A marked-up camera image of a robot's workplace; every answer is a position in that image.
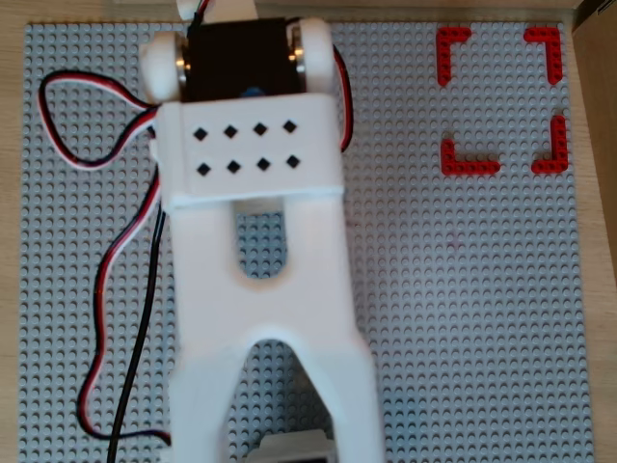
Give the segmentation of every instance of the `black diamond hole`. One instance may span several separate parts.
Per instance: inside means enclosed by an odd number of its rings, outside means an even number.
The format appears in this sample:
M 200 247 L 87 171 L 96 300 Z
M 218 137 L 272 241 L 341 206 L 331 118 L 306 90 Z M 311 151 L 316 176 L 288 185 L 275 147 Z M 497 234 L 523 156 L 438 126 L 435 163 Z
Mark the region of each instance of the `black diamond hole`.
M 265 171 L 266 169 L 270 167 L 270 163 L 268 162 L 267 159 L 264 159 L 262 157 L 261 160 L 257 162 L 257 167 L 261 169 L 262 171 Z
M 233 138 L 238 131 L 233 125 L 228 125 L 224 132 L 229 138 Z
M 268 127 L 266 127 L 263 123 L 258 123 L 255 127 L 253 127 L 253 130 L 257 135 L 261 136 L 266 133 Z
M 193 134 L 193 136 L 195 138 L 197 138 L 200 142 L 203 141 L 203 139 L 207 136 L 208 132 L 206 132 L 205 130 L 203 130 L 201 127 L 198 128 L 195 133 Z
M 198 168 L 197 168 L 197 172 L 199 172 L 201 174 L 202 177 L 205 177 L 205 175 L 210 172 L 210 168 L 208 167 L 207 164 L 201 164 Z
M 289 133 L 293 132 L 296 128 L 298 127 L 298 125 L 296 125 L 295 123 L 293 123 L 292 121 L 287 121 L 285 123 L 285 125 L 282 127 L 285 130 L 287 130 Z
M 236 172 L 238 172 L 240 170 L 240 164 L 238 164 L 235 161 L 231 161 L 228 165 L 228 170 L 232 173 L 235 174 Z
M 298 167 L 298 164 L 300 164 L 300 159 L 298 159 L 292 154 L 291 156 L 289 156 L 289 159 L 287 159 L 287 164 L 289 164 L 292 169 L 295 169 L 296 167 Z

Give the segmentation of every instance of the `gray lego baseplate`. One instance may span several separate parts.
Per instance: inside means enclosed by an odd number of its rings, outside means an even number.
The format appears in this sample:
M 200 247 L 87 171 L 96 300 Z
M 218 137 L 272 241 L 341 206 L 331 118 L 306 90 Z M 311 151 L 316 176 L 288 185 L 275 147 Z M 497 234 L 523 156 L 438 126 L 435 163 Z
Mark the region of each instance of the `gray lego baseplate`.
M 437 23 L 334 25 L 351 75 L 355 135 L 344 153 L 358 325 L 379 375 L 389 462 L 592 462 L 593 439 L 572 163 L 538 176 L 550 118 L 565 116 L 568 73 L 546 74 L 524 23 L 466 24 L 437 83 Z M 32 25 L 25 31 L 19 307 L 19 460 L 85 462 L 107 443 L 78 427 L 75 400 L 94 354 L 92 292 L 113 237 L 136 212 L 153 163 L 146 138 L 111 167 L 77 172 L 43 132 L 36 94 L 51 70 L 78 68 L 139 89 L 138 44 L 170 24 Z M 561 31 L 562 48 L 564 34 Z M 108 150 L 133 113 L 100 90 L 52 87 L 68 144 Z M 494 176 L 446 177 L 459 159 L 498 160 Z M 569 145 L 572 160 L 572 144 Z M 151 227 L 118 259 L 107 291 L 109 349 L 90 415 L 110 432 L 142 310 Z M 280 215 L 238 218 L 249 275 L 284 265 Z M 169 428 L 176 350 L 166 241 L 148 341 L 125 430 Z M 324 428 L 327 410 L 293 353 L 267 341 L 247 359 L 229 410 L 230 461 L 266 433 Z M 121 443 L 121 461 L 154 461 L 161 443 Z

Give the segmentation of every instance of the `white 3d-printed robot arm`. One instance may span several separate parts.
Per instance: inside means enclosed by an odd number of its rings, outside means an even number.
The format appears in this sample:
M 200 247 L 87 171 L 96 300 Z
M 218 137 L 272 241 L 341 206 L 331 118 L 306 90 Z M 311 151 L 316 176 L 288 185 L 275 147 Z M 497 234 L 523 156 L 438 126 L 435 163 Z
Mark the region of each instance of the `white 3d-printed robot arm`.
M 327 61 L 322 77 L 334 67 L 327 39 L 327 53 L 305 60 Z M 152 151 L 171 219 L 181 348 L 170 382 L 174 463 L 227 461 L 219 444 L 235 385 L 251 347 L 269 339 L 295 351 L 324 400 L 338 461 L 385 461 L 373 360 L 354 314 L 336 105 L 323 87 L 158 110 Z M 234 203 L 268 197 L 282 199 L 288 259 L 259 281 L 239 267 Z

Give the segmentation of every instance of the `white plastic bracket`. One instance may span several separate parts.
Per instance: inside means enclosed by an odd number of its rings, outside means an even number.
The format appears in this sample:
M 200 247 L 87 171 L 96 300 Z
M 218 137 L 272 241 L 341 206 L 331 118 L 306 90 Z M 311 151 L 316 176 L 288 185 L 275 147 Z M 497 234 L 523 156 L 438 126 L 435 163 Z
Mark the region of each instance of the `white plastic bracket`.
M 240 371 L 270 339 L 295 351 L 324 400 L 339 463 L 384 463 L 373 359 L 354 313 L 334 98 L 165 103 L 156 133 L 181 347 L 170 382 L 174 463 L 227 461 L 220 435 Z M 287 264 L 276 278 L 250 279 L 234 203 L 274 197 Z

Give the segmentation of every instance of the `red lego brick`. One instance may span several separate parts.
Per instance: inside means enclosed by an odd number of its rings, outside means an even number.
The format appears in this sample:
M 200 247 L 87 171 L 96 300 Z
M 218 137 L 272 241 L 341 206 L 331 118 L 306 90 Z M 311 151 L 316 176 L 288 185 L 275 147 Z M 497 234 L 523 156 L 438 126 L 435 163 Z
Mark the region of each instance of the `red lego brick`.
M 553 116 L 550 120 L 551 159 L 539 159 L 531 163 L 534 174 L 561 174 L 568 169 L 568 138 L 566 118 Z
M 471 37 L 469 27 L 440 27 L 437 31 L 437 82 L 445 87 L 452 79 L 450 45 L 465 42 Z
M 500 168 L 496 161 L 457 161 L 454 142 L 442 141 L 442 173 L 445 176 L 491 176 Z
M 523 38 L 528 42 L 543 42 L 547 50 L 547 78 L 555 85 L 563 78 L 561 38 L 556 27 L 529 27 Z

